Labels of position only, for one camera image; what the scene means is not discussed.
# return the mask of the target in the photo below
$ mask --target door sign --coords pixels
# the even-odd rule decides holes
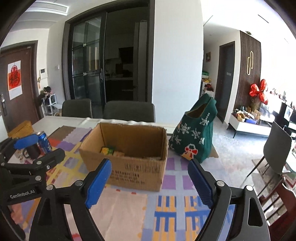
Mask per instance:
[[[22,81],[21,81],[21,70],[20,70],[20,60],[8,64],[7,66],[7,84],[9,99],[22,94]]]

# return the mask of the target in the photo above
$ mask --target patterned tablecloth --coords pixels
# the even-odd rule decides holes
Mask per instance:
[[[91,129],[63,126],[49,137],[53,149],[62,148],[63,162],[47,172],[47,184],[57,188],[69,186],[88,173],[79,154],[79,146]],[[30,163],[18,156],[22,163]],[[187,173],[188,161],[168,150],[168,159],[162,190],[149,192],[106,185],[90,212],[106,241],[189,241],[195,240],[209,214]],[[30,233],[32,219],[40,199],[22,203],[24,222],[21,227]],[[80,241],[70,207],[65,205],[73,239]],[[228,215],[219,240],[225,240],[234,205]]]

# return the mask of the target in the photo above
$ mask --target soda can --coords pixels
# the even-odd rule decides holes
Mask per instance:
[[[46,133],[44,131],[38,132],[37,136],[38,136],[39,146],[43,150],[43,152],[45,154],[51,152],[52,147],[51,147],[51,144],[49,143]]]

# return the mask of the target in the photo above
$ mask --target picture frame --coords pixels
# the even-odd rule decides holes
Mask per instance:
[[[211,52],[208,52],[208,53],[205,54],[205,59],[206,59],[206,62],[211,61]]]

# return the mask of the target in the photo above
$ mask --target red balloon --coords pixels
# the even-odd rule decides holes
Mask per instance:
[[[252,84],[252,85],[251,85],[251,88],[250,88],[249,95],[250,95],[251,97],[255,97],[255,96],[257,96],[259,93],[260,93],[260,91],[259,91],[258,86],[257,86],[256,84]]]
[[[266,80],[265,79],[261,80],[261,82],[260,82],[260,91],[264,91],[265,88],[266,88],[266,85],[267,85]]]
[[[260,92],[258,94],[259,100],[264,103],[264,104],[268,104],[268,99],[266,97],[266,95],[263,92]]]

